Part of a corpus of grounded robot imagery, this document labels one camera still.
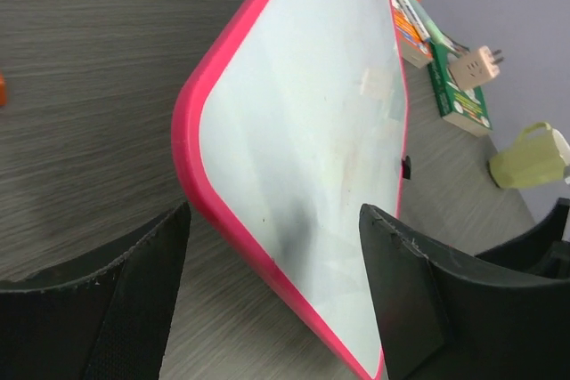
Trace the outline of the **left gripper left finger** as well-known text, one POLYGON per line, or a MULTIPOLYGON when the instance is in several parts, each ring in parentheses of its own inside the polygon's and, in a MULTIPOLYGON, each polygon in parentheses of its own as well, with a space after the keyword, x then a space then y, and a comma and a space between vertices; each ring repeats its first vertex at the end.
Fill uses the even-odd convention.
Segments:
POLYGON ((188 204, 1 283, 3 379, 157 379, 191 225, 188 204))

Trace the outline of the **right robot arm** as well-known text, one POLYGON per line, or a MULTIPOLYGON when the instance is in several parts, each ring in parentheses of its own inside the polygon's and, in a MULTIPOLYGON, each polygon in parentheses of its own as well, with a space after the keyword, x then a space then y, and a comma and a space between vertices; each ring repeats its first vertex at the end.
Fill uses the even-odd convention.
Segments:
POLYGON ((548 279, 569 279, 569 242, 563 240, 568 214, 569 199, 559 198, 550 213, 532 229, 476 258, 548 279))

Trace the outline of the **pink framed whiteboard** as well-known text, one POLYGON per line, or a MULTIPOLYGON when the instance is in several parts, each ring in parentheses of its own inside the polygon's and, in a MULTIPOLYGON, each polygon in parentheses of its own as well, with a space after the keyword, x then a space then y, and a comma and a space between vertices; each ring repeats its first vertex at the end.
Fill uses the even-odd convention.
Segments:
POLYGON ((362 379, 383 349, 360 210, 399 212, 407 109, 390 0, 245 0, 172 116, 187 198, 362 379))

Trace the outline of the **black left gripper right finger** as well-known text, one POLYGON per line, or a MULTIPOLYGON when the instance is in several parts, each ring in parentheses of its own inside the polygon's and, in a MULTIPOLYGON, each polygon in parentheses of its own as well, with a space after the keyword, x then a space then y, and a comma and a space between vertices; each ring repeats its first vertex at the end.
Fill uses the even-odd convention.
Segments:
POLYGON ((568 378, 569 279, 486 262, 372 205, 359 231, 390 378, 568 378))

